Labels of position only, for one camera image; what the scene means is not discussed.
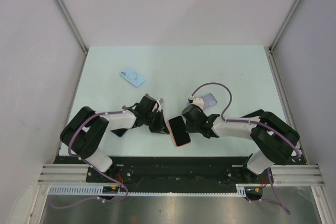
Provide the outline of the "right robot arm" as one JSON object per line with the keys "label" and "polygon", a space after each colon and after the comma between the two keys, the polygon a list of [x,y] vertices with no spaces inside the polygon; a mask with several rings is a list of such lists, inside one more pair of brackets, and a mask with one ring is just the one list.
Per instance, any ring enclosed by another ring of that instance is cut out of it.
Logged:
{"label": "right robot arm", "polygon": [[205,138],[238,137],[254,141],[259,150],[253,153],[242,169],[243,179],[254,183],[272,165],[286,165],[297,149],[299,134],[275,114],[258,110],[243,118],[225,118],[219,114],[207,116],[196,105],[188,105],[182,116],[190,133]]}

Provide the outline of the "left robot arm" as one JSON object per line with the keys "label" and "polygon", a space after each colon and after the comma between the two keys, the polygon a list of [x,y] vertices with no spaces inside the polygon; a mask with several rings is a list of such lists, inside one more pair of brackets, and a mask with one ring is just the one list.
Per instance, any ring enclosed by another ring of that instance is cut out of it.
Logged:
{"label": "left robot arm", "polygon": [[96,112],[82,107],[60,134],[68,147],[68,154],[98,169],[98,176],[105,182],[115,178],[112,159],[99,147],[105,132],[119,133],[147,126],[151,133],[169,134],[164,121],[163,100],[145,94],[140,102],[124,106],[120,111]]}

